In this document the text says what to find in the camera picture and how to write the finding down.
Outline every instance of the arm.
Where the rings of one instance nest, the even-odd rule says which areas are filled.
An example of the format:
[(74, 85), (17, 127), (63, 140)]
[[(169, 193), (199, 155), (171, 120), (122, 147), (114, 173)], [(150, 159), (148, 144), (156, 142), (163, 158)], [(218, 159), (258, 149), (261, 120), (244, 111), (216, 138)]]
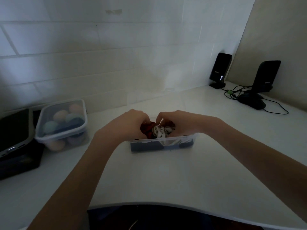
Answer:
[(176, 125), (169, 137), (201, 132), (209, 135), (307, 222), (307, 167), (244, 135), (222, 120), (184, 111), (161, 112), (156, 123)]
[(83, 220), (104, 167), (125, 140), (147, 139), (140, 131), (147, 114), (130, 110), (98, 130), (77, 165), (44, 205), (28, 230), (77, 229)]

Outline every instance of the wall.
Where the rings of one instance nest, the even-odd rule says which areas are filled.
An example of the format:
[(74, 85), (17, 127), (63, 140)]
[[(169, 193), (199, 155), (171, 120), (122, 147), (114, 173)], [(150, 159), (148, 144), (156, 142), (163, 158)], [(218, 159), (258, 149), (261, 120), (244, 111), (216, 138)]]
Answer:
[(95, 112), (206, 85), (253, 3), (0, 0), (0, 109), (82, 97)]
[(268, 96), (307, 111), (307, 0), (256, 0), (228, 74), (252, 85), (261, 62), (281, 60)]

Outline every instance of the left hand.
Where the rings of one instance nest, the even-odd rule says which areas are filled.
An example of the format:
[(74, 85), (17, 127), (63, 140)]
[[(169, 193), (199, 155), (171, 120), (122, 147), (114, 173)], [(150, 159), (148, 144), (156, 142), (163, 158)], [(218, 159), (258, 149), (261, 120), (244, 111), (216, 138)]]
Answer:
[(96, 134), (107, 134), (109, 137), (119, 139), (121, 142), (134, 139), (147, 139), (146, 135), (140, 130), (142, 123), (150, 123), (148, 115), (142, 111), (131, 109), (113, 119), (98, 130)]

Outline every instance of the dark floor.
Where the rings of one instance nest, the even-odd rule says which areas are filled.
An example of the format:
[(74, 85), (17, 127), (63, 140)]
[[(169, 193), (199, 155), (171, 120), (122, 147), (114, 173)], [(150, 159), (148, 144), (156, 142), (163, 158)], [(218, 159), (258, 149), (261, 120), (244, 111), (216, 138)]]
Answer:
[(160, 205), (125, 205), (88, 211), (90, 230), (263, 230), (203, 213)]

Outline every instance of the mouse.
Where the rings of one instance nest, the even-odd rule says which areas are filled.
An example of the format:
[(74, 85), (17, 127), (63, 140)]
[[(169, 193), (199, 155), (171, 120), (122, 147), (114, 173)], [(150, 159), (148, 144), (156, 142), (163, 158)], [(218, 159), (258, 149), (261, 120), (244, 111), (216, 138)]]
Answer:
[(259, 98), (259, 96), (252, 93), (244, 93), (238, 96), (237, 99), (240, 103), (246, 104), (256, 110), (262, 110), (266, 104)]

